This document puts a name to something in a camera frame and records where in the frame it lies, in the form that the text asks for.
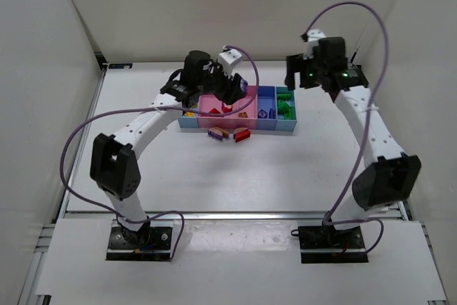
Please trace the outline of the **purple flower lego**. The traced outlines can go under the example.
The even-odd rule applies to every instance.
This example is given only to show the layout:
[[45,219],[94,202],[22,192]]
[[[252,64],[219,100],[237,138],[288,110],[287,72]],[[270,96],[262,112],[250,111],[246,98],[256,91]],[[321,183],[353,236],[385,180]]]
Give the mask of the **purple flower lego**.
[[242,90],[244,94],[248,92],[248,82],[243,78],[240,79],[240,90]]

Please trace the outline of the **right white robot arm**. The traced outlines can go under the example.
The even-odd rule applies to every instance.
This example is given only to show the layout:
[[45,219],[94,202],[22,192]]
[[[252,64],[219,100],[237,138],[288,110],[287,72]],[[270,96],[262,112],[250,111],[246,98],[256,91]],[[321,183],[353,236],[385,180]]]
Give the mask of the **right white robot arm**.
[[407,199],[421,161],[408,155],[387,129],[373,103],[374,90],[358,66],[350,66],[346,43],[320,30],[302,36],[303,53],[287,56],[285,85],[322,88],[347,120],[360,150],[363,171],[350,178],[348,191],[325,223],[343,231],[352,229],[377,209]]

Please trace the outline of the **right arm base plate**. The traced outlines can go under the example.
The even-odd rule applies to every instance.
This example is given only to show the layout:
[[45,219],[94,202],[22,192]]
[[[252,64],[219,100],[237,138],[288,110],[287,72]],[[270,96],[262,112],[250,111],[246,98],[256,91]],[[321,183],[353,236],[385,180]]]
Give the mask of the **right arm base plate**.
[[302,264],[368,263],[359,226],[335,230],[332,226],[299,226],[291,231],[298,238]]

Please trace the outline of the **red lego brick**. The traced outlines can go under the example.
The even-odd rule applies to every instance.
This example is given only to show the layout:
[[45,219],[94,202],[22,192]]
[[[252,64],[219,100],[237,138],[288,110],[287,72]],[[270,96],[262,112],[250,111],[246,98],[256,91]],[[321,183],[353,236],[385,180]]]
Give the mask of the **red lego brick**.
[[246,127],[239,127],[233,131],[233,139],[236,143],[251,137],[251,131]]

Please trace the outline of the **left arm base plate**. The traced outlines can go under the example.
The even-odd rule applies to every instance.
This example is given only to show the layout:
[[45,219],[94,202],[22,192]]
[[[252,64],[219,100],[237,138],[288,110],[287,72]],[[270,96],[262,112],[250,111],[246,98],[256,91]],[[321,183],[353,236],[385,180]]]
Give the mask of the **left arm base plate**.
[[117,221],[111,223],[106,248],[107,261],[169,261],[173,224],[143,224],[129,231]]

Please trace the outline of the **green lego brick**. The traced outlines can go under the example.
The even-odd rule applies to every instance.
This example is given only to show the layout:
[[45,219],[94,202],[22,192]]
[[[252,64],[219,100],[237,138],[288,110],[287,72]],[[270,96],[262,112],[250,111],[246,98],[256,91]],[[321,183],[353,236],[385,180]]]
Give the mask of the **green lego brick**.
[[285,120],[294,120],[295,113],[291,105],[292,94],[279,93],[276,97],[278,114],[282,115]]

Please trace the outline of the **purple brown lego piece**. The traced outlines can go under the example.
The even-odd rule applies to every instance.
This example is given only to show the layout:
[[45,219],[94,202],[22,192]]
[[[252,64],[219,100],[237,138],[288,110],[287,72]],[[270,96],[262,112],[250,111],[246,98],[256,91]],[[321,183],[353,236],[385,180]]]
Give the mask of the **purple brown lego piece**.
[[211,127],[207,130],[207,134],[216,139],[216,140],[219,140],[219,141],[223,141],[224,139],[229,139],[230,137],[230,133],[225,130],[225,129],[221,129],[219,127]]

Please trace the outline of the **red heart lego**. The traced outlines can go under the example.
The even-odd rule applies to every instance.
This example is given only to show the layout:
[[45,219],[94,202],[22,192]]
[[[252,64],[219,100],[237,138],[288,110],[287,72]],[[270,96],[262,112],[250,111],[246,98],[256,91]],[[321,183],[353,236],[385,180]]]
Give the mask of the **red heart lego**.
[[224,113],[229,113],[229,112],[232,112],[233,106],[232,106],[232,105],[225,104],[225,103],[222,103],[222,104],[221,104],[221,110],[222,110],[222,112],[224,112]]

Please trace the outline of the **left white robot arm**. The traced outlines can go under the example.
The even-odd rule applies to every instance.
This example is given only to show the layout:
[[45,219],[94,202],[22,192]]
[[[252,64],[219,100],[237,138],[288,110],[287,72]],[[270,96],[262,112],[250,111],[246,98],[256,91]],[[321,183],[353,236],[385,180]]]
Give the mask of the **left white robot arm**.
[[241,61],[241,52],[233,48],[224,49],[216,60],[204,51],[190,51],[183,68],[172,73],[148,111],[114,134],[94,139],[90,177],[108,196],[122,227],[137,232],[147,219],[136,193],[142,152],[201,95],[212,94],[226,105],[244,98],[248,83],[233,72]]

